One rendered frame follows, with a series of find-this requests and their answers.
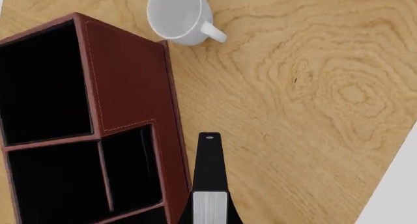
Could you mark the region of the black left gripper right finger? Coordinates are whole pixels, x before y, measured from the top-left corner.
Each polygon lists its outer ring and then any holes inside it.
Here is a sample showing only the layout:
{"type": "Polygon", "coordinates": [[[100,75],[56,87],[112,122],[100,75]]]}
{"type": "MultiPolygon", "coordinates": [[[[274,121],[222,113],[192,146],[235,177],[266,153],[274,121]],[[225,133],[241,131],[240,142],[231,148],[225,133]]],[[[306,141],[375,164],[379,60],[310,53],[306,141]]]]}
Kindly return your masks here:
{"type": "Polygon", "coordinates": [[[227,224],[243,224],[238,212],[233,204],[231,194],[228,194],[227,200],[227,224]]]}

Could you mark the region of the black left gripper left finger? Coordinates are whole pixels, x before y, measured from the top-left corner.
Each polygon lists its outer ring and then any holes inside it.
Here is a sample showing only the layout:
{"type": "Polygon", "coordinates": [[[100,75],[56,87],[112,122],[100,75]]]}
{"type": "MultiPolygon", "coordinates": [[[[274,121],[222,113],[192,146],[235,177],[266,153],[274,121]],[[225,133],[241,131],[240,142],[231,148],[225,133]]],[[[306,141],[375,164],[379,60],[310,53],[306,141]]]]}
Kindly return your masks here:
{"type": "Polygon", "coordinates": [[[184,206],[177,224],[194,224],[193,223],[193,192],[188,194],[188,200],[184,206]]]}

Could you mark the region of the red-brown desk caddy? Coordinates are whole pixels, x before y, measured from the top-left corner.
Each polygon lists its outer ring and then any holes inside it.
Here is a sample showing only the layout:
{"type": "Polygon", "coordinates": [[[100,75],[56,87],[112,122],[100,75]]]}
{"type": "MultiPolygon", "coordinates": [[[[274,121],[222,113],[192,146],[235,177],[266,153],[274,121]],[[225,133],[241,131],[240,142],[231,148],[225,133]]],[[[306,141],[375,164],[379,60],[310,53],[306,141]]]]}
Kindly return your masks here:
{"type": "Polygon", "coordinates": [[[190,192],[167,42],[77,12],[0,40],[17,224],[177,224],[190,192]]]}

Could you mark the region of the white mug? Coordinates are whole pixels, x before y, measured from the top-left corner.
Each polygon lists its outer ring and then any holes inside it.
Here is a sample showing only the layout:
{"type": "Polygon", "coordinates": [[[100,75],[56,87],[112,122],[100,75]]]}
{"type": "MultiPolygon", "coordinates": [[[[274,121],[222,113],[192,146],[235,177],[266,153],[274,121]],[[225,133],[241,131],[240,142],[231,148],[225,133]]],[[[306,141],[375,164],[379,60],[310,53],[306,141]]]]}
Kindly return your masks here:
{"type": "Polygon", "coordinates": [[[148,0],[147,20],[161,38],[195,46],[211,38],[224,43],[227,36],[213,25],[207,0],[148,0]]]}

